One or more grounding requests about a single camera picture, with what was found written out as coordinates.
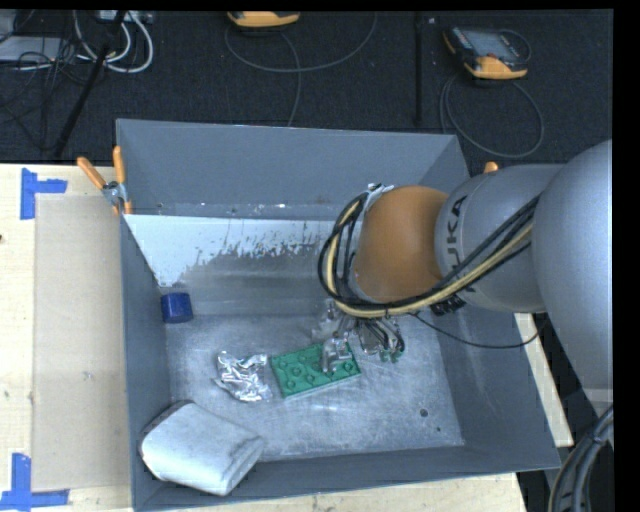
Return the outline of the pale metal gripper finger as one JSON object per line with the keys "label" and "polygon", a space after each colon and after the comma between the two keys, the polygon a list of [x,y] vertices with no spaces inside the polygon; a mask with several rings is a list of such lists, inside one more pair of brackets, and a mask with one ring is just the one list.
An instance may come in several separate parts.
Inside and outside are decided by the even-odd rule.
{"label": "pale metal gripper finger", "polygon": [[321,368],[325,374],[334,372],[345,361],[351,359],[348,342],[342,338],[330,338],[322,345]]}
{"label": "pale metal gripper finger", "polygon": [[345,312],[340,309],[333,299],[326,299],[320,308],[320,314],[311,329],[311,339],[325,342],[331,338],[340,337],[344,330]]}

